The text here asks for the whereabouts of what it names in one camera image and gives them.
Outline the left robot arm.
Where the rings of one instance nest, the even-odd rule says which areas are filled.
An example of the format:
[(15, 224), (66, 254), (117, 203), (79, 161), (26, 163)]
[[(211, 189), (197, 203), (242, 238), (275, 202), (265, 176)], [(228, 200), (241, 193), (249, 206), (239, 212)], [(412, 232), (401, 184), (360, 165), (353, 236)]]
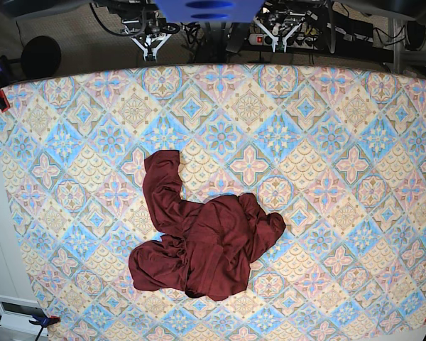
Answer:
[(278, 38), (295, 30), (291, 39), (319, 38), (327, 29), (332, 14), (330, 1), (264, 1), (256, 19)]

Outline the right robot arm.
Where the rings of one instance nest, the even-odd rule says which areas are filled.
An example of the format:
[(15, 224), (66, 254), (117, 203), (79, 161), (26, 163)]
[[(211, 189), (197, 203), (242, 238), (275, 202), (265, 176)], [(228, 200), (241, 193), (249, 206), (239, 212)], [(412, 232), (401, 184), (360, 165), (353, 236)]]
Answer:
[[(117, 33), (107, 28), (98, 17), (95, 9), (97, 7), (107, 7), (109, 13), (118, 15), (121, 19), (136, 20), (141, 19), (141, 29), (137, 32), (131, 33)], [(142, 34), (146, 28), (147, 13), (153, 13), (159, 10), (156, 4), (150, 4), (147, 1), (90, 1), (89, 8), (93, 14), (94, 19), (100, 25), (100, 27), (116, 37), (131, 38)]]

